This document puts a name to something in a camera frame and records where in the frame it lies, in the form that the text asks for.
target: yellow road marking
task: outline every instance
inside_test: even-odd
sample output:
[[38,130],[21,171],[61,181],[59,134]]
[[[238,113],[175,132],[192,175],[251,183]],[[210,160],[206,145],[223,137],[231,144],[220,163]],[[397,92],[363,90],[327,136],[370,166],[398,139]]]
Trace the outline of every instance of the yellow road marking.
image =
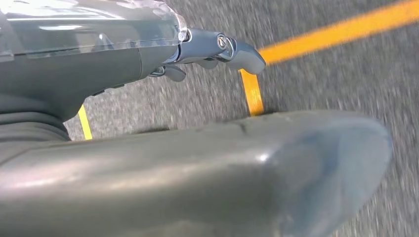
[[257,76],[252,75],[245,70],[240,70],[242,74],[243,86],[245,87],[246,99],[251,116],[263,113],[262,96],[260,95]]
[[86,140],[91,140],[92,135],[90,131],[89,121],[87,120],[86,110],[84,109],[84,105],[79,110],[79,118],[80,122],[82,123],[84,138]]
[[388,31],[419,20],[419,0],[401,1],[264,48],[268,64]]

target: bolt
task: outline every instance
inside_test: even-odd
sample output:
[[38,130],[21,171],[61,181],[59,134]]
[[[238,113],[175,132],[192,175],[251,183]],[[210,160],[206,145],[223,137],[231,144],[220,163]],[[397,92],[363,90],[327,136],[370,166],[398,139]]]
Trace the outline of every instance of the bolt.
[[220,47],[221,49],[227,48],[227,38],[225,36],[219,35],[217,41],[218,41],[218,47]]

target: transparent plastic cover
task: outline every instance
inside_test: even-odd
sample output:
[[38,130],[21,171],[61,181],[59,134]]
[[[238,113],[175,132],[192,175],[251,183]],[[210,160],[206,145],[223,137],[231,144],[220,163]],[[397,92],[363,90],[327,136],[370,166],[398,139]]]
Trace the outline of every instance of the transparent plastic cover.
[[186,24],[154,0],[0,0],[0,62],[180,44]]

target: asphalt road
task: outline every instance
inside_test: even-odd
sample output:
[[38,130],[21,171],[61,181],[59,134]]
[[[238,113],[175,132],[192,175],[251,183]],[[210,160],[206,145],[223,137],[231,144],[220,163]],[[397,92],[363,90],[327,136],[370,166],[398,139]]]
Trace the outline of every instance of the asphalt road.
[[[168,0],[190,26],[261,48],[394,0]],[[242,80],[224,66],[186,67],[185,82],[146,79],[88,98],[94,138],[151,128],[184,129],[249,115]],[[395,161],[378,194],[338,237],[419,236],[419,24],[269,67],[259,78],[266,110],[340,109],[380,119]],[[67,122],[82,140],[78,118]]]

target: yellow line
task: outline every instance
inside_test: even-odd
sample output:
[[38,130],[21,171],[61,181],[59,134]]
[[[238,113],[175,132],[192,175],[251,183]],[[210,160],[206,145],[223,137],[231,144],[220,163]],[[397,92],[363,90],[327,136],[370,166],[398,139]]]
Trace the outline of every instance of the yellow line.
[[240,70],[243,79],[243,86],[245,87],[246,99],[251,116],[256,116],[263,113],[262,96],[260,95],[259,83],[257,76],[247,73],[245,70]]
[[79,110],[79,118],[80,122],[82,123],[84,138],[86,140],[91,140],[92,135],[90,131],[89,121],[87,120],[86,110],[84,109],[84,105]]
[[401,1],[260,51],[268,64],[388,31],[419,20],[419,0]]

